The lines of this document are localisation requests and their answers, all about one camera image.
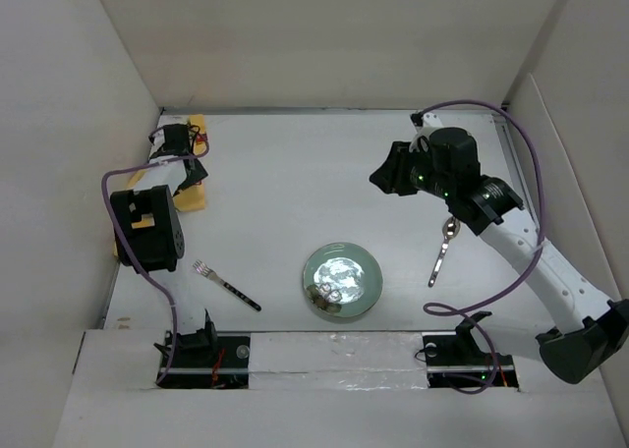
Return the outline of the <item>black-handled metal fork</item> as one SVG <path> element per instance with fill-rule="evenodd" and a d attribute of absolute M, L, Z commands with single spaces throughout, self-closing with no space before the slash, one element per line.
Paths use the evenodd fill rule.
<path fill-rule="evenodd" d="M 214 282 L 219 287 L 221 287 L 222 289 L 224 289 L 225 291 L 227 291 L 228 293 L 236 297 L 238 300 L 246 304 L 248 307 L 252 308 L 256 312 L 261 312 L 260 304 L 258 304 L 256 301 L 254 301 L 253 299 L 248 297 L 246 294 L 238 290 L 231 283 L 224 280 L 213 269 L 209 268 L 204 262 L 200 260 L 196 260 L 193 263 L 193 269 L 197 274 L 203 276 L 205 279 L 208 279 Z"/>

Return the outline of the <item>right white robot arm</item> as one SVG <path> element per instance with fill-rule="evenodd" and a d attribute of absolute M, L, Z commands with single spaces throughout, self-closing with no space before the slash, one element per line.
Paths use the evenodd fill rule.
<path fill-rule="evenodd" d="M 546 367 L 577 384 L 628 338 L 628 302 L 594 287 L 549 241 L 503 180 L 482 174 L 475 139 L 461 128 L 422 128 L 391 145 L 370 176 L 384 193 L 443 199 L 449 213 L 497 251 L 524 279 L 554 326 L 537 336 Z"/>

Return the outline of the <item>yellow car-print placemat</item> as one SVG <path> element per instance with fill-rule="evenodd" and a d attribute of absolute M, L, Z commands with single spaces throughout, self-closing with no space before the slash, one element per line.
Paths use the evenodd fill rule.
<path fill-rule="evenodd" d="M 171 192 L 171 163 L 200 159 L 208 152 L 204 117 L 191 115 L 180 123 L 165 124 L 148 135 L 148 169 L 133 173 L 123 191 L 109 195 L 123 233 L 137 261 L 146 271 L 174 271 L 185 253 L 179 220 L 181 212 L 206 206 L 202 182 L 180 193 Z"/>

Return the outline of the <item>green flower plate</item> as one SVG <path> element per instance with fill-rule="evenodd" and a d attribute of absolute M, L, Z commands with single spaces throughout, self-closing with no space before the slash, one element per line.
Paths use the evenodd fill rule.
<path fill-rule="evenodd" d="M 332 321 L 356 320 L 379 301 L 383 275 L 363 247 L 337 242 L 316 250 L 306 261 L 302 283 L 309 304 Z"/>

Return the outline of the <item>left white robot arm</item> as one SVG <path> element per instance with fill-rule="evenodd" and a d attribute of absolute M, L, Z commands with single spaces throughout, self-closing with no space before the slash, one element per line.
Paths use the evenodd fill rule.
<path fill-rule="evenodd" d="M 203 317 L 202 328 L 180 333 L 174 294 L 150 276 L 153 271 L 174 272 L 185 254 L 175 197 L 207 177 L 200 162 L 209 151 L 206 135 L 202 127 L 188 122 L 161 126 L 148 139 L 154 152 L 145 165 L 128 170 L 140 175 L 132 186 L 108 192 L 108 180 L 123 175 L 123 170 L 108 172 L 101 180 L 105 206 L 114 227 L 115 250 L 123 265 L 133 268 L 168 302 L 172 331 L 163 344 L 155 345 L 166 358 L 166 365 L 209 365 L 219 353 L 210 317 Z"/>

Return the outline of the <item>silver metal spoon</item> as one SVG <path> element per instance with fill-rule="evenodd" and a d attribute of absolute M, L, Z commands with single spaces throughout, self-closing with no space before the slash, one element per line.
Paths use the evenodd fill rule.
<path fill-rule="evenodd" d="M 453 216 L 448 218 L 446 222 L 443 224 L 443 227 L 442 227 L 443 240 L 442 240 L 437 258 L 435 260 L 434 266 L 429 276 L 428 286 L 430 288 L 434 286 L 437 280 L 439 271 L 441 269 L 442 263 L 446 256 L 450 243 L 454 238 L 457 237 L 460 231 L 460 227 L 461 227 L 460 221 Z"/>

